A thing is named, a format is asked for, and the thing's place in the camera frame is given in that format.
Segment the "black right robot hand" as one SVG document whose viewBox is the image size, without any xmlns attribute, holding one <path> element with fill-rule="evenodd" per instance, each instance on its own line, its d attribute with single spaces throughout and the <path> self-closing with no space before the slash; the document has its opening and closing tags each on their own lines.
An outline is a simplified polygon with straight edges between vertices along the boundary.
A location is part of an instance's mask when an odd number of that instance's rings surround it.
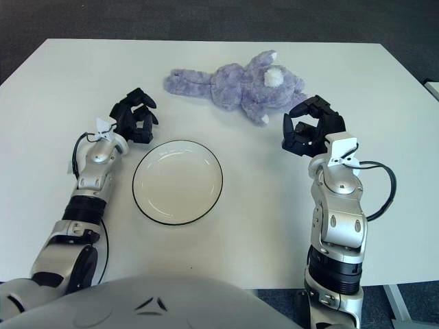
<svg viewBox="0 0 439 329">
<path fill-rule="evenodd" d="M 292 119 L 302 116 L 317 119 L 317 126 L 302 121 L 294 125 Z M 316 95 L 284 114 L 282 148 L 298 156 L 313 158 L 327 152 L 325 143 L 329 140 L 326 135 L 345 131 L 343 117 L 331 109 L 330 103 Z"/>
</svg>

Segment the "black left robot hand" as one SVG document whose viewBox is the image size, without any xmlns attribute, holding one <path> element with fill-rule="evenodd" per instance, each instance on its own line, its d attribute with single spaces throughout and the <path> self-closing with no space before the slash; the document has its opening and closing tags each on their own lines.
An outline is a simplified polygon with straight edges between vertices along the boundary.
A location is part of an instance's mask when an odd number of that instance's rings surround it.
<svg viewBox="0 0 439 329">
<path fill-rule="evenodd" d="M 151 108 L 156 108 L 154 100 L 142 89 L 135 88 L 110 112 L 110 117 L 116 121 L 115 132 L 127 141 L 149 144 L 153 139 L 152 126 L 158 125 Z"/>
</svg>

